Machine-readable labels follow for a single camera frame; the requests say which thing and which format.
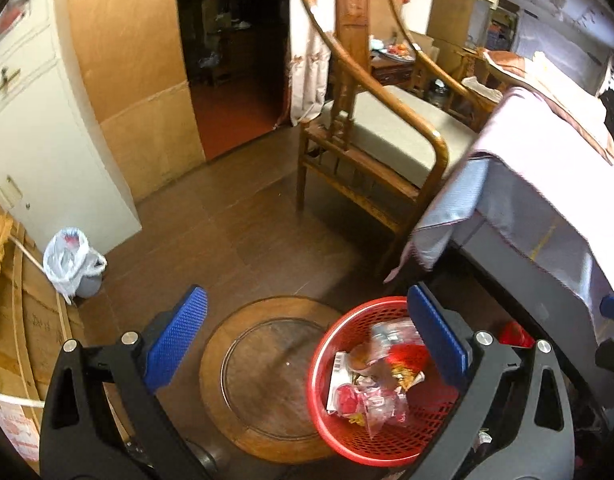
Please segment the clear red printed plastic bag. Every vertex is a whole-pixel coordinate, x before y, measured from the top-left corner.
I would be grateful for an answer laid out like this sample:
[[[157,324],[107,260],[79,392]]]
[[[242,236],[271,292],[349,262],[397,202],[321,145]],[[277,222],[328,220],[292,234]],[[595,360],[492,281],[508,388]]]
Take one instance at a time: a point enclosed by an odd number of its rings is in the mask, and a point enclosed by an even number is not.
[[[410,318],[373,324],[369,340],[351,350],[348,366],[371,439],[385,425],[409,424],[407,393],[425,381],[427,361],[429,351]]]

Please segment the red plastic waste basket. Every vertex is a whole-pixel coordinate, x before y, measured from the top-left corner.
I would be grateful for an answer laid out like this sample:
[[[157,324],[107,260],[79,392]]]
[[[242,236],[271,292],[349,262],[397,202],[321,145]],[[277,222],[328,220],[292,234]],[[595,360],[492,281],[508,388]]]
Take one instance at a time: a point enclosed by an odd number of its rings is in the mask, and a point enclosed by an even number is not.
[[[339,318],[321,338],[308,371],[308,411],[320,437],[342,456],[365,466],[408,466],[421,455],[443,427],[458,399],[458,391],[444,383],[432,360],[422,362],[425,381],[408,392],[409,425],[387,425],[373,438],[365,428],[327,412],[327,397],[335,355],[370,339],[370,328],[379,322],[406,318],[404,296],[374,299]]]

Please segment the white plastic bag on floor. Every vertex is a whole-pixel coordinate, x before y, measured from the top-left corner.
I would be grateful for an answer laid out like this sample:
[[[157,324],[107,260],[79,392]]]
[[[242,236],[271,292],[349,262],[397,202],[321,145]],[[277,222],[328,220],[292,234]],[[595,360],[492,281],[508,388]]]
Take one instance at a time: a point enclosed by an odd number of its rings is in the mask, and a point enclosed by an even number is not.
[[[57,232],[43,253],[44,274],[68,304],[95,296],[106,268],[106,258],[77,228]]]

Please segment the round wooden tray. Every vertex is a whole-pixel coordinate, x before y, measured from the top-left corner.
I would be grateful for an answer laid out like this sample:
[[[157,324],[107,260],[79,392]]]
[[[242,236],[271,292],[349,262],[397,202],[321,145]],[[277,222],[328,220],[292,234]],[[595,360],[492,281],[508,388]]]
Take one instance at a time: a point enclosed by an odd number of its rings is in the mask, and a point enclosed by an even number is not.
[[[313,354],[339,311],[301,296],[245,304],[213,331],[201,357],[200,393],[216,428],[241,451],[300,465],[334,455],[308,413]]]

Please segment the brown gold pillow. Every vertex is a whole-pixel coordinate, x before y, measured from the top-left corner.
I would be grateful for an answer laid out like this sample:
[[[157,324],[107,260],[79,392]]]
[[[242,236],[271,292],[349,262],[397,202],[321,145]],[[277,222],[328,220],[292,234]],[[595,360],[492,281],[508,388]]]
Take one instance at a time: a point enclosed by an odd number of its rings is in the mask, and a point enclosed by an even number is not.
[[[483,50],[487,70],[508,87],[521,87],[540,96],[610,166],[614,166],[614,141],[604,121],[607,110],[600,99],[580,87],[538,51],[523,58],[509,51]]]

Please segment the pink floral curtain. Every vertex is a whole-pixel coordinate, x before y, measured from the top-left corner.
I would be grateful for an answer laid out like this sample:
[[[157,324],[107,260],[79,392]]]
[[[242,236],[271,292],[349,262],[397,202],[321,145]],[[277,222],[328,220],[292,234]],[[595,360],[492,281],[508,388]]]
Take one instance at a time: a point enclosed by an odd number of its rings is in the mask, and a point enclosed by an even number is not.
[[[301,0],[289,0],[289,5],[290,121],[297,126],[321,113],[327,93],[331,51],[313,28]],[[325,32],[334,29],[334,0],[313,0],[311,10]]]

